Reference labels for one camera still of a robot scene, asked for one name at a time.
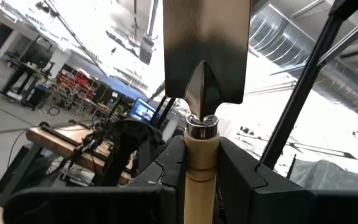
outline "computer monitor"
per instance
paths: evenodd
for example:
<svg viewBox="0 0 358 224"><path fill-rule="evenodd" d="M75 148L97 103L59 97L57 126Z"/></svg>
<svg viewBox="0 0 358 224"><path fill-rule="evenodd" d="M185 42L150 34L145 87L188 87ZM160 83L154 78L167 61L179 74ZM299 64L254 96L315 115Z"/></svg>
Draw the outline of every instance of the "computer monitor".
<svg viewBox="0 0 358 224"><path fill-rule="evenodd" d="M131 112L129 114L131 117L135 119L150 122L154 113L155 113L154 108L152 108L142 99L138 98L136 99L134 106L132 107Z"/></svg>

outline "shovel handle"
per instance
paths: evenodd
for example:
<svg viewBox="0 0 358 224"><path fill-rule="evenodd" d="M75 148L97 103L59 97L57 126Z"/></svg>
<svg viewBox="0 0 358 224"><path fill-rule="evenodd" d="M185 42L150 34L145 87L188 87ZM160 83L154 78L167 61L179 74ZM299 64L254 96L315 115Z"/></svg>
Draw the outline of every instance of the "shovel handle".
<svg viewBox="0 0 358 224"><path fill-rule="evenodd" d="M184 139L188 149L184 223L211 224L219 135L195 139L185 132Z"/></svg>

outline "shovel blade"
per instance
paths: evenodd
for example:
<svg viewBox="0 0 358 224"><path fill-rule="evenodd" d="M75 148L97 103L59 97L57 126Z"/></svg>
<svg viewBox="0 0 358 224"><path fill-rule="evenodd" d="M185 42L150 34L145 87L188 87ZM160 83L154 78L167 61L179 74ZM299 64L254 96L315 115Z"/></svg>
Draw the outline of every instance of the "shovel blade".
<svg viewBox="0 0 358 224"><path fill-rule="evenodd" d="M250 0L163 1L167 96L185 99L200 118L242 103L250 9Z"/></svg>

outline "table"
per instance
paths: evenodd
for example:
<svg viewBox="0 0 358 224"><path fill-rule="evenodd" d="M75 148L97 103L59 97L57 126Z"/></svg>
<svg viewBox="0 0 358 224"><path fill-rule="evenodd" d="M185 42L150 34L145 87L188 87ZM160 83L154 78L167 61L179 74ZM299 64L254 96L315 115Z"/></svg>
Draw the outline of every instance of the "table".
<svg viewBox="0 0 358 224"><path fill-rule="evenodd" d="M81 100L81 103L78 105L78 110L75 113L76 116L79 116L80 113L84 111L85 105L91 105L93 108L97 107L96 103L94 103L92 100L82 96L77 97Z"/></svg>
<svg viewBox="0 0 358 224"><path fill-rule="evenodd" d="M0 94L10 98L11 100L22 101L23 99L27 99L28 94L36 86L38 81L42 78L46 78L47 74L41 72L40 70L32 68L30 65L24 62L17 62L17 64L19 65L18 68L15 69L15 71L12 72L12 74L9 76L2 90L0 90ZM15 85L15 83L17 83L17 81L19 81L20 77L23 76L23 74L25 73L27 73L25 80L20 85L19 89L17 89L17 91L14 93L13 91L11 91L11 88ZM34 79L28 87L27 93L22 96L22 91L31 77L33 77Z"/></svg>
<svg viewBox="0 0 358 224"><path fill-rule="evenodd" d="M108 107L107 105L104 105L102 103L97 103L96 104L100 110L102 110L104 113L109 113L111 111L110 107Z"/></svg>
<svg viewBox="0 0 358 224"><path fill-rule="evenodd" d="M79 124L74 124L64 128L58 128L55 130L58 131L60 134L77 142L81 142L83 137L85 137L87 134L92 132L92 130L86 129ZM41 128L39 127L28 129L25 135L27 139L33 143L33 145L31 146L28 153L22 159L20 165L15 170L11 180L9 181L4 191L2 192L0 196L0 206L2 207L9 200L10 196L16 191L16 189L19 188L19 184L21 180L25 177L27 170L30 168L35 157L41 152L42 149L48 149L59 156L68 158L73 154L75 148L70 143L46 131L42 131ZM102 145L100 145L97 148L97 152L108 156L109 155L108 144L109 144L108 142L103 142ZM92 170L97 174L101 174L104 166L104 161L96 157L92 157L88 153L84 153L79 159L75 161L75 163L86 169ZM128 163L127 168L128 169L132 168L131 162ZM123 172L121 174L119 183L121 185L125 185L128 184L130 180L131 180L131 175L128 174L127 172Z"/></svg>

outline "ductwork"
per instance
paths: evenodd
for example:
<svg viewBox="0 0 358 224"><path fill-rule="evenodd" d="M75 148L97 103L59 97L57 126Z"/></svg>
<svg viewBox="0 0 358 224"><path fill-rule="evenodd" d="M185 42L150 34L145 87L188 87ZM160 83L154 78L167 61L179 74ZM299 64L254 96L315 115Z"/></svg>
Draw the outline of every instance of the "ductwork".
<svg viewBox="0 0 358 224"><path fill-rule="evenodd" d="M306 62L315 40L268 5L250 23L249 46L281 68ZM301 70L290 72L299 78ZM335 58L320 72L314 90L358 113L358 73Z"/></svg>

